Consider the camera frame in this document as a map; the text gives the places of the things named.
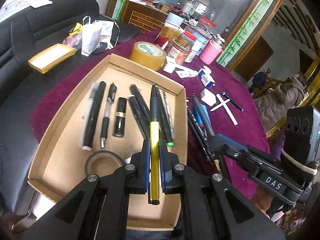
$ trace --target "purple tablecloth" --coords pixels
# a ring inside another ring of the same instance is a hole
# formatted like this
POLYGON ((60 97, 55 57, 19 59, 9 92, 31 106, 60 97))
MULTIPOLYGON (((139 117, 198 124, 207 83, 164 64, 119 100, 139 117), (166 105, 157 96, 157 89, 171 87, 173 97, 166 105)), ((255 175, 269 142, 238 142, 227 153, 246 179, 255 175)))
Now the purple tablecloth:
MULTIPOLYGON (((37 140, 41 140, 51 119, 74 87, 103 58, 111 53, 129 58, 135 42, 147 41, 154 43, 154 39, 158 33, 159 31, 153 31, 141 34, 127 42, 117 45, 111 50, 107 50, 106 52, 93 57, 52 89, 36 106, 31 116, 31 125, 37 140)), ((204 63, 198 57, 196 57, 192 63, 184 64, 184 66, 194 70, 199 70, 203 65, 204 63)), ((236 126, 233 125, 223 107, 214 112, 209 112, 209 117, 215 133, 221 133, 239 143, 251 145, 269 153, 270 150, 264 128, 248 90, 218 63, 213 62, 208 67, 212 70, 212 77, 216 82, 216 86, 210 90, 215 94, 225 91, 244 109, 244 111, 241 112, 232 104, 228 103, 231 112, 238 122, 238 125, 236 126)), ((193 93, 200 97, 200 92, 204 89, 204 86, 198 77, 180 79, 175 72, 169 74, 163 70, 159 70, 159 73, 182 84, 186 88, 187 97, 191 97, 193 93)), ((246 197, 251 198, 255 192, 256 184, 247 178, 247 173, 241 170, 236 165, 235 161, 228 158, 226 158, 226 161, 232 184, 246 197)), ((211 175, 216 172, 215 166, 206 161, 204 153, 190 129, 188 131, 188 166, 205 175, 211 175)))

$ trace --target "person in brown jacket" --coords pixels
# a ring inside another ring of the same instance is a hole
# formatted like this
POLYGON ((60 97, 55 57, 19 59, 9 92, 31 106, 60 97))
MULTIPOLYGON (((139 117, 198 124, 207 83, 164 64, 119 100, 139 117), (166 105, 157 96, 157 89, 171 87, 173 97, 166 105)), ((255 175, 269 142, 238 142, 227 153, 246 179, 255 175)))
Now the person in brown jacket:
POLYGON ((254 100, 261 117, 265 132, 273 128, 278 121, 287 115, 287 111, 297 107, 304 98, 304 87, 307 79, 299 72, 292 78, 291 83, 269 89, 269 94, 254 100))

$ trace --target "yellow cloth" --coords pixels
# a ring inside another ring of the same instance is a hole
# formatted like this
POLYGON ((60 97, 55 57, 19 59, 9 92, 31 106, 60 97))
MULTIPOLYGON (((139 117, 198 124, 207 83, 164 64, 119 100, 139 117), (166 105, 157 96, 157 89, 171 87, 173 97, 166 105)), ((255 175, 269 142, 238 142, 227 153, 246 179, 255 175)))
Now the yellow cloth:
POLYGON ((69 33, 69 35, 76 36, 77 34, 82 32, 82 24, 76 23, 76 26, 73 28, 72 32, 69 33))

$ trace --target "clear tape roll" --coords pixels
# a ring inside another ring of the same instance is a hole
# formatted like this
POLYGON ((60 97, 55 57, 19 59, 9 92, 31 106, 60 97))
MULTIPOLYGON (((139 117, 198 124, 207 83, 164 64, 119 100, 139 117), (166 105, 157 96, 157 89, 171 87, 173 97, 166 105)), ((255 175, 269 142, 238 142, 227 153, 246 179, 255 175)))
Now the clear tape roll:
POLYGON ((138 41, 133 46, 130 60, 157 71, 162 68, 165 57, 163 49, 149 42, 138 41))

